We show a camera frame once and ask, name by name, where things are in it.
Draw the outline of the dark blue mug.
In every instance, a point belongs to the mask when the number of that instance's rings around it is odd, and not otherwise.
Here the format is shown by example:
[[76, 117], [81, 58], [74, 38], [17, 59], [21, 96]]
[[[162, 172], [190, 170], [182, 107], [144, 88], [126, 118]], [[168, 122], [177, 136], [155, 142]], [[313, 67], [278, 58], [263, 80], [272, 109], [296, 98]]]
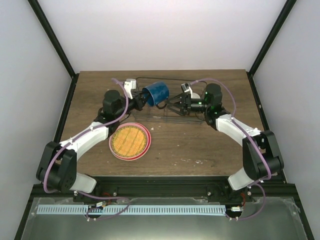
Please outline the dark blue mug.
[[169, 88], [163, 81], [157, 81], [148, 86], [143, 87], [142, 92], [150, 93], [150, 98], [147, 102], [147, 105], [150, 107], [154, 107], [159, 103], [166, 101], [170, 95]]

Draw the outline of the black wire dish rack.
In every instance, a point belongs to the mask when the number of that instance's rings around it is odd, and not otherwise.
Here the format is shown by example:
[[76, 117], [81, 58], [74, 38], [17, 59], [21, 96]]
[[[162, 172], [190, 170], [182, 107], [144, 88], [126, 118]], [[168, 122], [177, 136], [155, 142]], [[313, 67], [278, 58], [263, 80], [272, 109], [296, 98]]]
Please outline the black wire dish rack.
[[[141, 91], [142, 88], [151, 85], [155, 82], [164, 82], [169, 89], [169, 98], [173, 98], [178, 94], [182, 93], [181, 85], [184, 83], [192, 82], [191, 79], [183, 78], [168, 78], [168, 77], [142, 77], [136, 78], [136, 89]], [[159, 104], [159, 107], [150, 107], [148, 104], [145, 105], [143, 110], [137, 111], [133, 110], [131, 115], [136, 121], [155, 121], [155, 122], [170, 122], [170, 123], [190, 123], [190, 124], [202, 124], [205, 121], [203, 113], [192, 112], [185, 116], [178, 115], [177, 113], [168, 109], [168, 107], [163, 107], [164, 102]]]

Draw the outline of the pink red plate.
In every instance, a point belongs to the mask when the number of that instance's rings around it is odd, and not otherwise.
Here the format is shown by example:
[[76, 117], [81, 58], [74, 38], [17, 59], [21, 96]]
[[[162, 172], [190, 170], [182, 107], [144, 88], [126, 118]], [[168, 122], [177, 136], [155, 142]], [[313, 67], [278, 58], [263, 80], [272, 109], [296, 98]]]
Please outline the pink red plate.
[[[115, 132], [116, 132], [118, 129], [120, 129], [120, 128], [122, 128], [122, 127], [125, 127], [125, 126], [138, 127], [138, 128], [142, 129], [142, 130], [146, 133], [147, 145], [146, 145], [145, 149], [143, 150], [143, 152], [140, 153], [139, 155], [135, 156], [135, 157], [124, 158], [124, 157], [121, 157], [121, 156], [119, 156], [119, 155], [116, 155], [116, 154], [113, 152], [113, 150], [111, 150], [111, 138], [112, 138], [112, 136], [115, 134]], [[145, 126], [143, 126], [142, 124], [137, 123], [137, 122], [127, 122], [127, 123], [121, 124], [121, 125], [117, 128], [117, 130], [116, 130], [116, 131], [114, 132], [114, 134], [109, 138], [109, 143], [108, 143], [108, 144], [109, 144], [109, 149], [110, 149], [111, 153], [112, 153], [116, 158], [118, 158], [118, 159], [120, 159], [120, 160], [124, 160], [124, 161], [134, 161], [134, 160], [137, 160], [137, 159], [143, 157], [143, 156], [147, 153], [147, 151], [149, 150], [149, 148], [150, 148], [150, 146], [151, 146], [152, 138], [151, 138], [151, 133], [149, 132], [149, 130], [148, 130]]]

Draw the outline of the orange woven plate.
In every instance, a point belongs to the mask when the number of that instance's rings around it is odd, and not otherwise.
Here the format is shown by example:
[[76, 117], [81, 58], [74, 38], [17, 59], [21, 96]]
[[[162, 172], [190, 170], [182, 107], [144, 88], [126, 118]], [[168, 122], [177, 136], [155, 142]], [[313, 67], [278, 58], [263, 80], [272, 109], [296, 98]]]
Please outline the orange woven plate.
[[133, 158], [147, 146], [146, 133], [136, 126], [119, 128], [111, 138], [111, 150], [122, 158]]

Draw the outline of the white bowl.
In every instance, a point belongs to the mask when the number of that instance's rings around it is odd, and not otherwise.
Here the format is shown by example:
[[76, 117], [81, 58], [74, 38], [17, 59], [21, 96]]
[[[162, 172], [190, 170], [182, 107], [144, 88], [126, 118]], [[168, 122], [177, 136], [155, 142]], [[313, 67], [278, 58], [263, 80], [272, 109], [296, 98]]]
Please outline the white bowl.
[[192, 98], [192, 99], [200, 99], [201, 97], [200, 97], [197, 93], [193, 92], [193, 93], [191, 94], [191, 98]]

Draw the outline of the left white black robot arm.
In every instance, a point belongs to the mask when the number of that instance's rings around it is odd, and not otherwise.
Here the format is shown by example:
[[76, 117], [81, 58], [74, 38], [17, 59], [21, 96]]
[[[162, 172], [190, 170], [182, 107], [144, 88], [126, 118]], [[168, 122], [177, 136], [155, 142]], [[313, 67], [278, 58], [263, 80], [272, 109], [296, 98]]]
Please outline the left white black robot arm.
[[119, 127], [120, 120], [133, 109], [141, 110], [151, 95], [135, 92], [132, 98], [117, 90], [105, 93], [97, 117], [83, 131], [62, 142], [49, 142], [43, 151], [36, 177], [46, 193], [83, 192], [91, 202], [97, 202], [102, 189], [93, 177], [77, 172], [78, 160], [92, 147], [108, 139]]

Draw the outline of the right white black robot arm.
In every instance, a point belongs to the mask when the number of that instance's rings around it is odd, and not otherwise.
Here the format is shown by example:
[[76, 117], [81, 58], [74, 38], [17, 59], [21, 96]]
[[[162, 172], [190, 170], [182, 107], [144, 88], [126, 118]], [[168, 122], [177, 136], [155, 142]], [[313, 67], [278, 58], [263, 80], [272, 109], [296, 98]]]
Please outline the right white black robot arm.
[[181, 85], [182, 92], [166, 100], [166, 107], [180, 115], [202, 113], [208, 126], [223, 133], [242, 148], [242, 168], [228, 177], [222, 188], [223, 198], [229, 202], [240, 196], [240, 190], [269, 180], [284, 168], [284, 161], [275, 134], [261, 131], [235, 118], [223, 107], [223, 84], [209, 83], [202, 97], [192, 90], [191, 83]]

